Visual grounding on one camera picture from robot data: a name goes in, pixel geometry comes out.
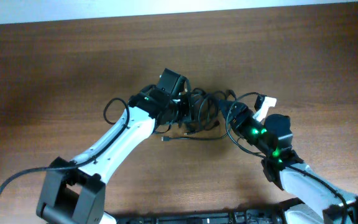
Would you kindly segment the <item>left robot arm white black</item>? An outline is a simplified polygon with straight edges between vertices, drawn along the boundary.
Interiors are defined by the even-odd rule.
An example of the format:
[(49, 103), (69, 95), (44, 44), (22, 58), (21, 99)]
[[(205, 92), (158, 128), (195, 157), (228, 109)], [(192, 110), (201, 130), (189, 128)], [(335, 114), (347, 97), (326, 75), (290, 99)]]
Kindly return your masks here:
[(122, 116), (98, 141), (72, 160), (48, 167), (36, 214), (48, 223), (115, 223), (105, 211), (106, 186), (124, 159), (161, 125), (188, 109), (187, 77), (165, 69), (157, 84), (125, 102)]

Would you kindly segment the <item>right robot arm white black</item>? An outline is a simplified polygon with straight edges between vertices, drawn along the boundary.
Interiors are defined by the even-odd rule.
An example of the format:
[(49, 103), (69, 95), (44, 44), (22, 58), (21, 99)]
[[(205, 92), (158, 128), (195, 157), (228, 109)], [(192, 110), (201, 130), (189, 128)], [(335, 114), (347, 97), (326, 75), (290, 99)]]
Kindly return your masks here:
[(268, 181), (294, 195), (282, 204), (284, 223), (358, 223), (358, 195), (317, 175), (292, 148), (290, 118), (267, 114), (276, 100), (257, 98), (256, 112), (243, 103), (219, 101), (227, 133), (234, 132), (255, 146)]

